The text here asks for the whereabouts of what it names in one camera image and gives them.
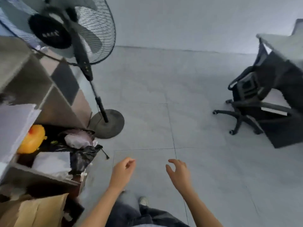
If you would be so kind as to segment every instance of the white sneaker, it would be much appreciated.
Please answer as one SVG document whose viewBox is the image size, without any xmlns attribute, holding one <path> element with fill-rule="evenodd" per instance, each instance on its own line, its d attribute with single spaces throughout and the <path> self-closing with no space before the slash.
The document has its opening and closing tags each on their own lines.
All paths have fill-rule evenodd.
<svg viewBox="0 0 303 227">
<path fill-rule="evenodd" d="M 149 201 L 148 201 L 147 197 L 145 197 L 145 196 L 140 197 L 138 203 L 143 206 L 149 205 Z"/>
</svg>

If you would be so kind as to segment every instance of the person's right hand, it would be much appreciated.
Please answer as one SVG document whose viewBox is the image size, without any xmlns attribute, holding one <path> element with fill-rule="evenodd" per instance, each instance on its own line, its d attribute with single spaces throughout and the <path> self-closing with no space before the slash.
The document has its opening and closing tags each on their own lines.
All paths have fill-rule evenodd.
<svg viewBox="0 0 303 227">
<path fill-rule="evenodd" d="M 172 180 L 172 184 L 176 187 L 179 193 L 184 196 L 192 189 L 190 171 L 187 169 L 186 163 L 177 159 L 169 159 L 169 163 L 176 166 L 175 172 L 169 165 L 166 165 L 166 171 Z"/>
<path fill-rule="evenodd" d="M 130 157 L 127 157 L 121 162 L 117 163 L 113 168 L 112 177 L 108 188 L 122 192 L 124 187 L 131 179 L 131 175 L 134 172 L 135 167 L 136 160 Z"/>
</svg>

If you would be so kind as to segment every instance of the cardboard box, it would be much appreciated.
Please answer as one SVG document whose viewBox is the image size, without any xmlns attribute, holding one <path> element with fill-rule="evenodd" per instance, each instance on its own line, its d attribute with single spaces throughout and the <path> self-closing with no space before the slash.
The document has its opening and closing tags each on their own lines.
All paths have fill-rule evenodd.
<svg viewBox="0 0 303 227">
<path fill-rule="evenodd" d="M 0 226 L 60 227 L 67 195 L 0 203 Z"/>
</svg>

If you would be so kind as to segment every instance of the fan hub cover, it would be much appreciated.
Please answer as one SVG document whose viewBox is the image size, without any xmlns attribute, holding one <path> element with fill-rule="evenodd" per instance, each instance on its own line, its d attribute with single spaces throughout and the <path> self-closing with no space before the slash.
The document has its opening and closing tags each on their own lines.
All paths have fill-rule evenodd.
<svg viewBox="0 0 303 227">
<path fill-rule="evenodd" d="M 62 23 L 54 18 L 35 14 L 28 19 L 28 24 L 36 37 L 46 45 L 58 49 L 66 49 L 71 46 L 69 32 Z"/>
</svg>

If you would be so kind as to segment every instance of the white desk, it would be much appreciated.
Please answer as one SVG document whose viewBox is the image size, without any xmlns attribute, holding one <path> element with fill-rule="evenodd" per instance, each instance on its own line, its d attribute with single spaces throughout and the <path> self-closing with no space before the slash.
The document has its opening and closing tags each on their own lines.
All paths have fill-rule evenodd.
<svg viewBox="0 0 303 227">
<path fill-rule="evenodd" d="M 289 60 L 303 71 L 303 34 L 282 36 L 275 34 L 257 34 L 257 38 L 283 60 Z"/>
</svg>

